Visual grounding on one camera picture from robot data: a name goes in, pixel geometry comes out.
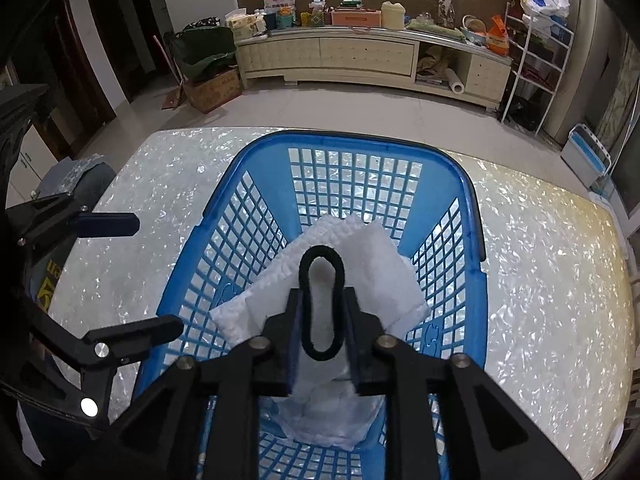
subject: marble table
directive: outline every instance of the marble table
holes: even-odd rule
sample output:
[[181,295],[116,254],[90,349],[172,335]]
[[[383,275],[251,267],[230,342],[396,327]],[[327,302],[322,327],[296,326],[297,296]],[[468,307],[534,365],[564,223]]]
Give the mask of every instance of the marble table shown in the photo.
[[[280,128],[158,132],[96,211],[140,218],[132,238],[78,240],[50,308],[74,335],[153,316],[207,200],[234,155]],[[532,176],[451,155],[476,188],[486,241],[485,369],[585,479],[612,455],[634,354],[630,287],[604,209]],[[119,370],[110,415],[129,403],[137,365]],[[70,379],[78,380],[65,370]]]

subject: doorway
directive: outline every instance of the doorway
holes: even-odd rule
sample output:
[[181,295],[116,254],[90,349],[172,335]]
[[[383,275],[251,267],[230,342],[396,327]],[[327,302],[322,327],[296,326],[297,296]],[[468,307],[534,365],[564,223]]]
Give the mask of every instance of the doorway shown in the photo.
[[107,58],[129,102],[168,73],[153,37],[161,39],[150,0],[89,0]]
[[613,167],[607,191],[630,250],[630,272],[640,271],[640,80],[628,102],[628,118],[611,150]]
[[20,83],[49,86],[34,125],[60,160],[75,157],[116,115],[84,52],[69,0],[51,0],[17,45],[12,65]]

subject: blue container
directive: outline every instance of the blue container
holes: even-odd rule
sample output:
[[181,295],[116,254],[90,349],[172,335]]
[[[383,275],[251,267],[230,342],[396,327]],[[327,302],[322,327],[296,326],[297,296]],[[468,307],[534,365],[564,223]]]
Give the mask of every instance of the blue container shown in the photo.
[[276,14],[276,28],[293,27],[293,18],[294,18],[293,14],[286,14],[285,16]]
[[[473,185],[452,158],[412,142],[331,132],[279,132],[245,147],[213,192],[178,258],[157,314],[176,314],[182,336],[140,366],[134,394],[180,355],[204,360],[228,352],[209,319],[239,294],[287,243],[323,214],[376,220],[411,258],[430,316],[406,335],[415,349],[484,366],[487,294],[484,240]],[[384,410],[354,451],[283,444],[261,399],[261,480],[382,480]],[[215,401],[210,402],[210,413]],[[431,398],[442,478],[448,478],[437,399]],[[203,447],[208,428],[203,435]]]

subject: white cloth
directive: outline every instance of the white cloth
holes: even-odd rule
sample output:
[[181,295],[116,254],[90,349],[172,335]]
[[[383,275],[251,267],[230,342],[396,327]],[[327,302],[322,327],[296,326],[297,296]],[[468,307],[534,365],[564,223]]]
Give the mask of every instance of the white cloth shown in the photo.
[[[232,346],[258,335],[268,317],[284,311],[289,291],[298,287],[300,260],[315,245],[329,246],[340,254],[346,286],[355,289],[360,308],[378,316],[387,333],[404,337],[427,316],[414,268],[398,254],[382,225],[365,225],[355,216],[340,220],[325,215],[284,248],[253,285],[210,311]],[[309,269],[311,339],[319,351],[329,347],[334,335],[334,277],[333,267],[322,258]],[[288,438],[352,450],[366,436],[383,398],[357,396],[344,346],[329,361],[313,361],[302,350],[299,359],[291,396],[274,399],[279,407],[274,420]]]

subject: plastic bag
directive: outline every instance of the plastic bag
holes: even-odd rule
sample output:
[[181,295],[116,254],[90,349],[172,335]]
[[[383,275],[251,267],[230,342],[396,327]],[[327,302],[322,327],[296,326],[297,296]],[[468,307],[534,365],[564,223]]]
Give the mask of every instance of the plastic bag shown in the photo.
[[[556,17],[556,20],[561,20],[562,23],[560,24],[564,25],[563,18]],[[554,19],[548,16],[534,16],[532,18],[528,14],[523,14],[522,21],[524,22],[525,25],[527,25],[527,27],[529,27],[529,23],[532,22],[531,28],[533,28],[534,30],[539,30],[545,36],[552,36],[553,33],[555,33],[557,37],[559,33],[558,31],[560,30],[559,27],[555,26],[556,22],[554,21]]]
[[275,14],[282,7],[289,7],[293,17],[296,17],[296,0],[264,0],[264,12]]
[[456,11],[453,9],[453,0],[440,0],[438,2],[438,17],[440,25],[445,28],[453,28],[456,22]]
[[507,28],[504,26],[502,18],[498,15],[491,18],[494,26],[486,34],[486,46],[491,52],[495,52],[500,56],[506,56],[509,53],[509,35]]
[[569,0],[520,0],[522,8],[529,16],[569,16]]

